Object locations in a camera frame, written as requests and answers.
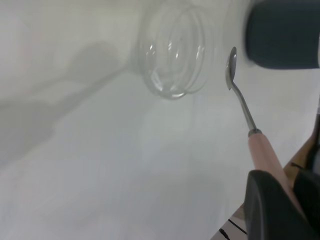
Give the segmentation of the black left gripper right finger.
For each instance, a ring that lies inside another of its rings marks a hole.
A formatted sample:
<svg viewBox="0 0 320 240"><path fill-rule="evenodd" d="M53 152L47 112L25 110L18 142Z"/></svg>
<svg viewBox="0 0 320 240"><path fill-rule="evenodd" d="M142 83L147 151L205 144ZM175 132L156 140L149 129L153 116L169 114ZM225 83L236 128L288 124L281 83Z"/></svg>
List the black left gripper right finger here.
<svg viewBox="0 0 320 240"><path fill-rule="evenodd" d="M294 193L305 217L295 212L293 238L295 240L318 240L320 238L320 176L300 170L294 182Z"/></svg>

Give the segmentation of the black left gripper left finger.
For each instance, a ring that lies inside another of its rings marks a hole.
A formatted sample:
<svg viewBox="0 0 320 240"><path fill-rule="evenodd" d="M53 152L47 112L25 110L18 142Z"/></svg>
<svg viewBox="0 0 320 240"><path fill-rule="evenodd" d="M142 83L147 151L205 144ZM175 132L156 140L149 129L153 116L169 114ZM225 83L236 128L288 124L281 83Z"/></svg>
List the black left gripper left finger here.
<svg viewBox="0 0 320 240"><path fill-rule="evenodd" d="M311 240L313 229L268 172L247 177L244 216L249 240Z"/></svg>

